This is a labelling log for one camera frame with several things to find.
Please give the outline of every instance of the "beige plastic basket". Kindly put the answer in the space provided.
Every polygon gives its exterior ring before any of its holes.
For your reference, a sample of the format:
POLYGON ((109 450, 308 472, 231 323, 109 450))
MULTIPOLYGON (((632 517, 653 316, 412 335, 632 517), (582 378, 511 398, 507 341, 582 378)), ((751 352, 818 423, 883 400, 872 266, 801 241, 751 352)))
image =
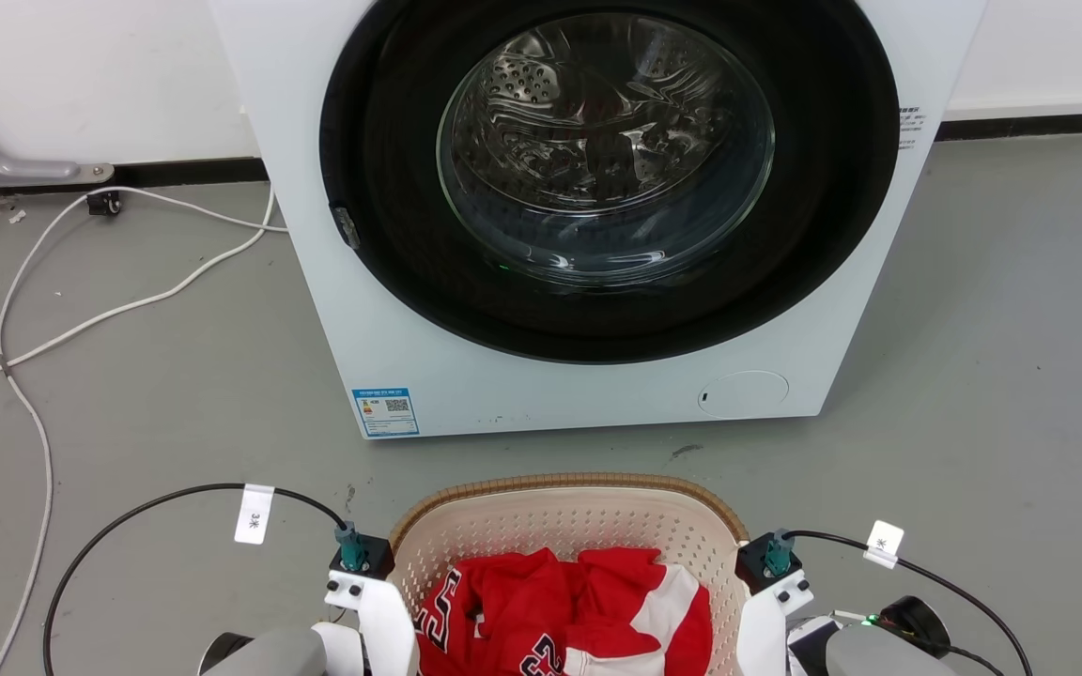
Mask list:
POLYGON ((563 560, 602 547, 657 547, 709 588, 709 673, 738 673, 734 651, 749 591, 734 574, 749 535, 729 506, 690 480, 644 474, 546 474, 485 480, 425 498, 391 531, 394 582, 415 614, 464 558, 550 547, 563 560))

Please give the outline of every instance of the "caster wheel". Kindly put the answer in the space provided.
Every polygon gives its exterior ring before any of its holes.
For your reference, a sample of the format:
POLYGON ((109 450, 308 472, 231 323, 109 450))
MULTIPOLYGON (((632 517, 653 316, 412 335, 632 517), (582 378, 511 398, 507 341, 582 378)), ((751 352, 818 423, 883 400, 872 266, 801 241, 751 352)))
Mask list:
POLYGON ((95 196, 87 197, 87 207, 93 217, 113 217, 123 209, 123 202, 119 201, 119 193, 113 189, 109 193, 98 193, 95 196))

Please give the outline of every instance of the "cable tag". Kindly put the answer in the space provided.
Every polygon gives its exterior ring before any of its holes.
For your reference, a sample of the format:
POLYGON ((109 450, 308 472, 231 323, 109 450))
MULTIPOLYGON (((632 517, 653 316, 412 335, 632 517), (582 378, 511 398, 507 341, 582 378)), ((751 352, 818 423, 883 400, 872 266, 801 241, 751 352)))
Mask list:
POLYGON ((274 487, 245 485, 245 495, 240 498, 240 514, 237 515, 236 542, 246 544, 266 542, 266 525, 269 522, 272 505, 274 505, 274 487))
POLYGON ((896 557, 896 549, 900 548, 902 539, 905 539, 902 528, 886 521, 876 521, 871 529, 871 535, 867 536, 867 552, 863 552, 862 558, 874 561, 885 569, 894 569, 900 560, 896 557))

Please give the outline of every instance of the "white washing machine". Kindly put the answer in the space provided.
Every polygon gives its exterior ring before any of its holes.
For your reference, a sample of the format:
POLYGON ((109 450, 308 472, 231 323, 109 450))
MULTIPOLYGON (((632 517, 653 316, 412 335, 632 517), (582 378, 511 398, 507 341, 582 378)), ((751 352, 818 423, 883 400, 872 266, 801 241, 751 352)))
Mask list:
POLYGON ((985 0, 213 0, 367 438, 810 416, 985 0))

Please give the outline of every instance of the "black cylindrical component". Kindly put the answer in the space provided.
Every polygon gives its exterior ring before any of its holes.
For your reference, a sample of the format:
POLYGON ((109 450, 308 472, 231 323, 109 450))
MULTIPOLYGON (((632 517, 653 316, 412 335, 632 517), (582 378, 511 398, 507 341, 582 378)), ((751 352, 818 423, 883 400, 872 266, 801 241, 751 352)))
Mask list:
POLYGON ((901 596, 898 601, 881 610, 879 615, 901 633, 909 634, 906 640, 933 658, 941 659, 949 653, 950 633, 946 632, 946 625, 927 602, 915 596, 901 596))
POLYGON ((233 634, 230 632, 220 634, 214 641, 211 641, 211 646, 207 647, 207 651, 202 654, 202 660, 199 660, 198 676, 203 676, 203 673, 207 673, 208 668, 224 662, 224 659, 228 658, 229 654, 243 649, 252 640, 253 637, 242 637, 240 634, 233 634))

